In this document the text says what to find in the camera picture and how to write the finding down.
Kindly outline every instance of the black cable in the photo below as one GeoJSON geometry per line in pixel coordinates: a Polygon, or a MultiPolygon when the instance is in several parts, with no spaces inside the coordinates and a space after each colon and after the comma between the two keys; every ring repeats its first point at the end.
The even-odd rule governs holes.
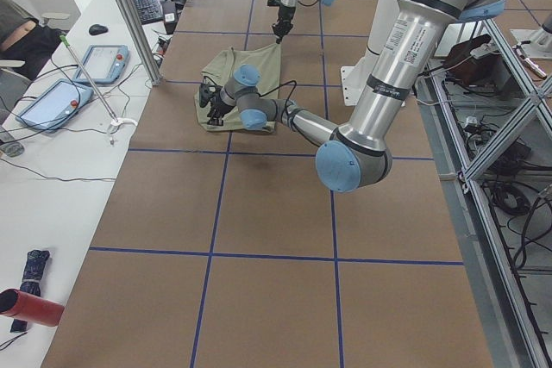
{"type": "Polygon", "coordinates": [[[535,211],[537,209],[538,203],[540,201],[540,197],[537,197],[535,199],[535,202],[533,202],[533,205],[531,206],[531,209],[529,210],[529,214],[527,215],[527,218],[525,219],[524,228],[521,231],[521,246],[518,248],[516,253],[514,254],[512,260],[514,264],[517,263],[518,257],[521,254],[521,263],[519,265],[516,265],[516,268],[518,270],[523,269],[525,266],[525,263],[527,262],[527,243],[526,243],[526,237],[527,237],[527,230],[529,229],[529,224],[531,222],[531,218],[535,214],[535,211]]]}
{"type": "Polygon", "coordinates": [[[4,349],[6,349],[8,346],[10,346],[11,344],[13,344],[16,340],[18,340],[19,338],[21,338],[22,336],[28,334],[28,332],[23,332],[19,335],[17,335],[16,337],[12,338],[11,340],[6,340],[5,342],[3,342],[2,344],[0,344],[0,351],[3,351],[4,349]]]}
{"type": "Polygon", "coordinates": [[[540,209],[541,207],[543,206],[547,206],[550,210],[550,214],[552,215],[552,203],[546,199],[546,198],[541,198],[539,197],[539,193],[540,193],[540,190],[529,185],[529,184],[526,184],[526,183],[522,183],[522,182],[519,182],[519,181],[500,181],[498,179],[494,180],[494,186],[491,188],[490,186],[486,185],[486,181],[484,181],[481,185],[482,188],[487,188],[491,191],[491,196],[488,196],[486,194],[486,197],[487,197],[487,200],[489,201],[489,207],[491,208],[491,211],[494,211],[494,200],[495,200],[495,197],[493,196],[494,195],[494,192],[495,190],[497,189],[497,187],[499,185],[504,185],[504,184],[508,184],[508,185],[512,185],[512,184],[515,184],[515,185],[520,185],[520,186],[523,186],[531,191],[534,191],[536,194],[537,194],[537,197],[536,197],[536,200],[535,202],[533,202],[533,204],[531,205],[530,209],[527,211],[527,217],[525,218],[525,223],[524,223],[524,227],[523,227],[523,230],[521,233],[518,233],[518,232],[515,232],[512,228],[510,228],[510,222],[511,222],[511,219],[506,223],[506,226],[514,233],[518,233],[520,236],[521,236],[521,241],[520,241],[520,247],[517,249],[517,251],[514,253],[513,257],[512,257],[512,263],[513,265],[515,266],[515,268],[517,270],[521,270],[524,266],[525,266],[525,263],[527,261],[527,252],[526,252],[526,248],[529,244],[531,243],[535,243],[537,240],[540,240],[542,239],[543,237],[547,236],[548,234],[552,233],[552,223],[550,224],[550,226],[544,231],[542,232],[541,234],[539,234],[537,237],[533,237],[533,238],[529,238],[527,236],[527,232],[529,230],[529,225],[530,225],[530,221],[533,217],[533,215],[535,214],[535,212],[540,209]],[[517,261],[518,261],[518,258],[522,257],[522,261],[521,261],[521,264],[519,265],[516,265],[517,261]]]}
{"type": "Polygon", "coordinates": [[[298,0],[298,3],[301,6],[305,6],[305,8],[311,8],[312,6],[315,6],[316,4],[318,4],[318,0],[315,0],[314,3],[311,3],[311,4],[305,4],[305,3],[301,2],[300,0],[298,0]]]}
{"type": "MultiPolygon", "coordinates": [[[[514,229],[514,228],[511,228],[511,226],[510,226],[510,223],[511,223],[514,219],[517,219],[517,217],[511,217],[510,220],[508,220],[508,222],[506,223],[506,227],[507,227],[508,230],[510,230],[512,233],[515,233],[515,234],[517,234],[518,236],[521,236],[522,234],[521,234],[520,232],[518,232],[518,231],[517,231],[516,229],[514,229]]],[[[545,236],[548,235],[548,234],[549,234],[549,232],[544,232],[543,234],[540,234],[540,235],[538,236],[537,239],[533,239],[533,238],[531,238],[531,237],[525,235],[525,239],[527,239],[530,243],[535,243],[537,246],[542,247],[544,250],[548,250],[549,252],[552,253],[552,249],[551,249],[550,247],[548,247],[548,246],[546,246],[546,245],[544,245],[544,244],[542,244],[542,243],[539,243],[539,242],[537,241],[537,240],[539,240],[539,239],[542,239],[543,237],[545,237],[545,236]]]]}
{"type": "Polygon", "coordinates": [[[492,192],[492,201],[508,215],[521,216],[530,212],[529,198],[513,184],[502,183],[496,186],[492,192]],[[512,198],[516,201],[515,206],[510,204],[512,198]]]}
{"type": "Polygon", "coordinates": [[[0,161],[4,162],[6,164],[9,164],[12,167],[21,168],[22,170],[27,170],[28,172],[32,172],[33,174],[36,174],[37,176],[39,176],[41,178],[44,178],[46,180],[57,180],[57,181],[61,181],[63,183],[70,183],[71,181],[86,181],[86,182],[88,182],[88,181],[104,181],[104,182],[113,182],[113,181],[115,181],[114,178],[59,178],[59,177],[49,177],[49,176],[45,176],[44,174],[40,174],[39,172],[36,172],[35,170],[31,170],[30,168],[25,167],[23,165],[14,164],[11,161],[8,161],[7,159],[1,159],[0,158],[0,161]]]}
{"type": "Polygon", "coordinates": [[[460,53],[458,53],[459,58],[457,59],[456,62],[454,62],[454,63],[452,63],[452,65],[449,65],[449,66],[446,66],[446,67],[443,64],[443,65],[440,65],[436,68],[429,69],[428,71],[420,72],[418,77],[427,77],[427,76],[431,75],[433,72],[439,71],[440,69],[448,70],[449,68],[452,68],[455,65],[459,65],[462,62],[462,60],[465,59],[465,58],[463,58],[464,53],[469,51],[470,47],[472,46],[472,43],[474,43],[474,36],[475,36],[475,31],[477,30],[477,27],[478,27],[478,24],[475,23],[474,30],[472,31],[472,34],[469,36],[469,40],[467,41],[466,46],[462,49],[462,51],[460,53]]]}
{"type": "Polygon", "coordinates": [[[276,90],[279,90],[280,88],[282,88],[284,86],[287,86],[287,85],[291,85],[291,84],[294,84],[293,89],[295,89],[297,87],[297,81],[295,79],[292,79],[291,81],[287,81],[287,82],[284,82],[283,84],[278,85],[276,88],[271,89],[269,92],[265,92],[264,94],[259,95],[259,97],[261,97],[261,98],[266,97],[267,95],[272,94],[276,90]]]}

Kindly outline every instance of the chair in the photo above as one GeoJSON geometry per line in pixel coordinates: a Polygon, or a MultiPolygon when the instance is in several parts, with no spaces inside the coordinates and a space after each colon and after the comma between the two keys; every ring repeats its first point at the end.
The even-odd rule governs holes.
{"type": "MultiPolygon", "coordinates": [[[[41,15],[41,25],[46,26],[51,20],[65,20],[70,15],[67,13],[48,12],[41,15]]],[[[23,96],[32,81],[17,72],[13,68],[25,65],[23,60],[0,59],[0,109],[12,111],[17,101],[23,96]]]]}

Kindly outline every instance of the silver robot arm segment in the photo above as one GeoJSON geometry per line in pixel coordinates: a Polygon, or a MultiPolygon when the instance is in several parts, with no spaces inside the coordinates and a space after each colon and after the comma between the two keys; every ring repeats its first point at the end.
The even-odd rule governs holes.
{"type": "Polygon", "coordinates": [[[398,0],[398,4],[398,19],[361,99],[349,121],[339,127],[295,103],[262,99],[255,90],[234,95],[246,128],[278,121],[320,145],[318,176],[334,191],[352,191],[387,175],[392,157],[386,133],[446,27],[494,17],[504,9],[505,0],[398,0]]]}

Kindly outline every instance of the grid line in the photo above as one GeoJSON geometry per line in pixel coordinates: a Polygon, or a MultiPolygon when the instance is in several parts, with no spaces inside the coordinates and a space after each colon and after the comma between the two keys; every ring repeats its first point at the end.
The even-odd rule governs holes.
{"type": "Polygon", "coordinates": [[[423,265],[423,266],[464,266],[461,261],[455,260],[408,260],[408,259],[360,259],[360,258],[326,258],[324,256],[291,256],[278,254],[250,254],[250,253],[225,253],[225,252],[190,252],[180,250],[156,250],[137,249],[131,247],[106,247],[91,246],[91,252],[126,253],[126,254],[155,254],[167,256],[195,256],[203,258],[230,258],[230,259],[264,259],[264,260],[290,260],[307,262],[334,262],[356,263],[373,265],[423,265]]]}
{"type": "MultiPolygon", "coordinates": [[[[213,31],[213,30],[188,30],[180,29],[175,30],[175,34],[254,34],[258,36],[274,36],[269,32],[230,32],[230,31],[213,31]]],[[[319,34],[287,34],[286,36],[309,36],[311,38],[320,36],[319,34]]],[[[325,34],[324,36],[329,38],[367,38],[366,34],[325,34]]]]}
{"type": "MultiPolygon", "coordinates": [[[[242,151],[211,151],[211,150],[186,150],[186,149],[158,149],[158,148],[129,148],[129,152],[132,153],[185,153],[185,154],[215,154],[215,155],[247,155],[247,156],[261,156],[261,157],[299,157],[299,158],[313,158],[316,157],[314,153],[248,153],[242,151]]],[[[394,160],[401,161],[435,161],[432,157],[401,157],[392,156],[394,160]]]]}
{"type": "Polygon", "coordinates": [[[531,15],[531,17],[533,18],[533,20],[536,22],[536,24],[538,25],[538,20],[536,19],[535,15],[533,15],[533,12],[527,7],[527,5],[525,4],[524,0],[519,0],[519,2],[521,2],[521,4],[524,6],[525,10],[527,10],[529,12],[529,14],[531,15]]]}
{"type": "MultiPolygon", "coordinates": [[[[249,11],[249,21],[248,21],[248,34],[246,35],[243,50],[247,50],[248,48],[248,38],[249,38],[249,29],[251,28],[251,19],[253,18],[253,7],[254,7],[254,0],[251,0],[251,6],[249,11]]],[[[207,259],[207,267],[205,270],[205,278],[204,278],[204,287],[201,294],[201,302],[199,304],[199,312],[198,312],[198,322],[196,324],[196,334],[194,336],[193,341],[193,348],[191,351],[191,360],[190,360],[190,368],[194,368],[196,364],[196,357],[198,355],[198,345],[199,345],[199,337],[201,334],[201,324],[203,322],[203,315],[204,315],[204,309],[205,309],[205,300],[207,298],[207,289],[209,287],[209,276],[210,276],[210,267],[213,260],[213,252],[215,251],[215,242],[216,242],[216,231],[218,229],[218,220],[220,218],[221,208],[223,205],[223,194],[224,194],[224,185],[226,182],[226,175],[228,173],[228,163],[230,158],[230,148],[232,147],[232,135],[233,133],[229,133],[228,137],[228,144],[226,146],[226,154],[224,158],[224,168],[223,168],[223,176],[221,178],[221,185],[220,190],[218,193],[218,201],[216,204],[216,214],[215,214],[215,221],[213,223],[213,233],[210,240],[210,247],[209,247],[209,258],[207,259]]]]}
{"type": "MultiPolygon", "coordinates": [[[[322,19],[322,4],[318,2],[318,17],[320,22],[320,47],[322,48],[322,76],[324,84],[324,113],[325,118],[329,118],[329,104],[328,104],[328,78],[326,76],[326,51],[324,49],[324,30],[322,19]]],[[[331,229],[332,239],[334,245],[334,278],[336,281],[336,323],[337,323],[337,346],[339,352],[339,366],[345,368],[345,357],[343,355],[343,334],[342,334],[342,299],[341,288],[339,284],[339,262],[337,261],[337,231],[336,231],[336,209],[334,205],[334,192],[329,191],[330,199],[330,213],[331,213],[331,229]]]]}
{"type": "MultiPolygon", "coordinates": [[[[232,133],[230,133],[228,137],[227,151],[230,149],[231,142],[232,142],[232,133]]],[[[190,368],[194,368],[194,365],[196,363],[196,357],[198,355],[199,335],[201,334],[201,323],[203,321],[205,300],[207,298],[207,288],[209,286],[210,266],[213,260],[212,253],[215,251],[216,231],[218,228],[218,219],[219,219],[219,216],[221,213],[221,207],[223,204],[224,184],[226,182],[226,173],[228,172],[229,158],[230,158],[229,154],[226,154],[226,157],[224,159],[223,176],[221,178],[221,185],[218,191],[218,200],[216,203],[215,220],[213,222],[213,233],[210,238],[209,256],[207,259],[207,267],[205,269],[205,277],[204,277],[204,287],[202,289],[201,300],[199,303],[198,321],[196,323],[196,333],[194,335],[193,347],[191,349],[190,368]]]]}

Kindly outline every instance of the metal pole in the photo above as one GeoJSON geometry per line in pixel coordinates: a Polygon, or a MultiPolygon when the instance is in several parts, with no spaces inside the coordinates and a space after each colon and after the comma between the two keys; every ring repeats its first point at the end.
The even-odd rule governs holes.
{"type": "Polygon", "coordinates": [[[146,68],[147,75],[152,81],[152,85],[159,85],[161,81],[161,74],[159,67],[154,60],[154,56],[147,43],[146,35],[141,27],[140,17],[136,11],[132,0],[116,0],[119,10],[121,11],[122,18],[127,23],[130,36],[135,43],[138,54],[140,55],[142,64],[146,68]]]}
{"type": "Polygon", "coordinates": [[[97,97],[102,102],[105,109],[107,109],[107,112],[111,115],[111,118],[113,118],[115,121],[117,121],[117,119],[118,119],[117,114],[110,107],[110,105],[107,103],[107,100],[104,98],[104,95],[102,95],[102,92],[98,89],[98,87],[97,87],[96,83],[94,82],[94,79],[92,78],[90,73],[88,73],[88,71],[86,71],[86,68],[83,65],[80,58],[77,56],[75,51],[72,50],[71,45],[69,45],[69,42],[67,41],[67,38],[64,35],[61,35],[60,38],[61,38],[61,41],[63,42],[63,44],[66,46],[69,53],[71,54],[72,58],[75,60],[75,62],[77,62],[78,67],[80,68],[80,71],[85,75],[86,79],[88,79],[88,83],[90,84],[90,86],[92,87],[94,92],[96,93],[97,97]]]}

